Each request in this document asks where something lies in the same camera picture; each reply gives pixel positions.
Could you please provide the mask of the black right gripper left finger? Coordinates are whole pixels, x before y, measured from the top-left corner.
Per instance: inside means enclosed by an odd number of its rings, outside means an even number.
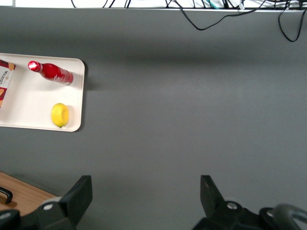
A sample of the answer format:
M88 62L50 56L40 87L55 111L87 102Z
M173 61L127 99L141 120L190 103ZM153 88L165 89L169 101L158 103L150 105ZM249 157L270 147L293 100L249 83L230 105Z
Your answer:
M24 216L23 229L75 230L92 199L92 178L83 175L58 201L46 201Z

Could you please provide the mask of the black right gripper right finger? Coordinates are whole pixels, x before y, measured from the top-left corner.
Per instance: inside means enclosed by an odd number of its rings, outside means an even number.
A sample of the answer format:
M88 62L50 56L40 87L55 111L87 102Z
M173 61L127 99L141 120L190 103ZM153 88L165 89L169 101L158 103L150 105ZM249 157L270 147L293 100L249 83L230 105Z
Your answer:
M209 175L201 176L201 204L205 212L195 230L262 230L259 215L235 201L224 200Z

